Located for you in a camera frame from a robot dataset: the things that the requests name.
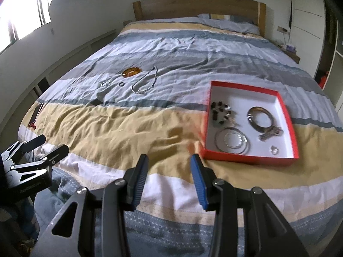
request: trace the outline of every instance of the wooden headboard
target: wooden headboard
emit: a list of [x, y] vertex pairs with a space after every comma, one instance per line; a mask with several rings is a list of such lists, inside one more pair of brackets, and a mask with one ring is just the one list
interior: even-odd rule
[[240, 15], [253, 20], [265, 36], [263, 3], [253, 0], [141, 0], [133, 3], [136, 21], [197, 16], [201, 13]]

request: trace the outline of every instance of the chain necklace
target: chain necklace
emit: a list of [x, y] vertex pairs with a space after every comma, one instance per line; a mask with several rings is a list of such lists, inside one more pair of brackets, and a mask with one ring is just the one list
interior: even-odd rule
[[[156, 69], [156, 72], [155, 72], [155, 78], [154, 78], [154, 82], [152, 83], [152, 85], [146, 89], [143, 89], [143, 90], [135, 90], [134, 89], [134, 86], [139, 82], [141, 81], [145, 76], [147, 76], [150, 72], [152, 72], [154, 69]], [[152, 69], [150, 71], [148, 71], [142, 78], [140, 78], [138, 81], [136, 81], [132, 86], [131, 86], [131, 90], [136, 93], [136, 94], [143, 94], [147, 91], [149, 91], [151, 88], [154, 87], [155, 83], [156, 83], [156, 80], [157, 80], [157, 72], [158, 72], [158, 68], [156, 66], [153, 66]]]

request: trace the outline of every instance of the metal bangle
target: metal bangle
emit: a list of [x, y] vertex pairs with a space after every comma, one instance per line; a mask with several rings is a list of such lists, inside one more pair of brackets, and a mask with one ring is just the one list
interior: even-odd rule
[[[266, 114], [269, 117], [269, 119], [270, 119], [271, 125], [268, 126], [268, 127], [262, 127], [262, 126], [259, 126], [258, 124], [256, 124], [256, 122], [253, 119], [253, 112], [262, 112], [262, 113]], [[252, 108], [249, 109], [248, 114], [247, 114], [247, 119], [249, 121], [249, 124], [255, 130], [257, 130], [258, 132], [261, 132], [261, 133], [270, 131], [274, 127], [274, 117], [273, 117], [273, 115], [267, 109], [264, 109], [264, 108], [259, 107], [259, 106], [252, 107]]]
[[[221, 133], [224, 130], [228, 130], [229, 132], [236, 134], [238, 136], [238, 138], [241, 139], [242, 145], [239, 147], [239, 148], [242, 148], [241, 151], [238, 151], [238, 152], [227, 152], [227, 151], [223, 151], [221, 148], [219, 148], [218, 143], [217, 143], [218, 135], [219, 135], [219, 133]], [[223, 129], [221, 129], [221, 130], [216, 132], [216, 134], [214, 136], [214, 144], [215, 144], [217, 150], [220, 151], [220, 152], [242, 154], [248, 148], [249, 141], [248, 141], [247, 137], [245, 136], [245, 134], [243, 132], [241, 132], [239, 129], [237, 129], [235, 127], [229, 126], [229, 127], [225, 127], [225, 128], [223, 128]], [[227, 144], [225, 144], [225, 145], [227, 147], [231, 148], [231, 149], [234, 149], [234, 147], [230, 147]]]
[[228, 148], [234, 149], [234, 150], [237, 150], [237, 149], [241, 148], [243, 146], [243, 137], [240, 134], [237, 134], [238, 139], [239, 139], [239, 144], [236, 145], [236, 146], [231, 146], [231, 145], [229, 145], [229, 142], [227, 141], [227, 136], [229, 135], [229, 133], [232, 133], [232, 132], [230, 131], [227, 134], [225, 134], [225, 136], [224, 136], [224, 143], [225, 143], [225, 145]]

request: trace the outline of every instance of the striped duvet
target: striped duvet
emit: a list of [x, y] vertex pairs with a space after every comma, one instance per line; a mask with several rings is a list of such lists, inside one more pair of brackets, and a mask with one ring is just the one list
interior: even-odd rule
[[[132, 66], [158, 67], [154, 88], [135, 94]], [[139, 88], [153, 82], [151, 72]], [[206, 161], [234, 187], [262, 187], [290, 222], [311, 256], [318, 256], [343, 218], [342, 123], [316, 82], [258, 35], [235, 33], [199, 21], [128, 25], [109, 45], [73, 68], [31, 107], [20, 140], [44, 134], [35, 157], [67, 144], [59, 167], [90, 189], [105, 186], [148, 154], [150, 169], [141, 204], [126, 214], [130, 246], [139, 256], [207, 256], [213, 212], [198, 203], [189, 158], [201, 132], [211, 80], [280, 92], [292, 118], [300, 159], [290, 167]], [[44, 107], [27, 125], [38, 103]], [[244, 254], [242, 212], [239, 255]]]

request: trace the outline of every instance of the screw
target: screw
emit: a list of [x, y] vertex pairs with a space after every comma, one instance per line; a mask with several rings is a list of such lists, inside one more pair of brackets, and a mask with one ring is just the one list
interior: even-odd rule
[[253, 192], [255, 193], [255, 194], [262, 194], [262, 192], [263, 192], [263, 190], [262, 190], [262, 188], [260, 188], [260, 187], [254, 187], [253, 188]]
[[85, 187], [83, 186], [83, 187], [80, 187], [76, 192], [77, 192], [78, 194], [84, 194], [84, 193], [86, 193], [86, 191], [87, 191], [87, 188], [85, 188]]
[[116, 179], [114, 181], [114, 184], [115, 185], [118, 185], [118, 186], [122, 186], [122, 185], [125, 185], [126, 184], [126, 181], [124, 179]]
[[213, 182], [215, 185], [223, 185], [225, 183], [223, 179], [215, 179]]

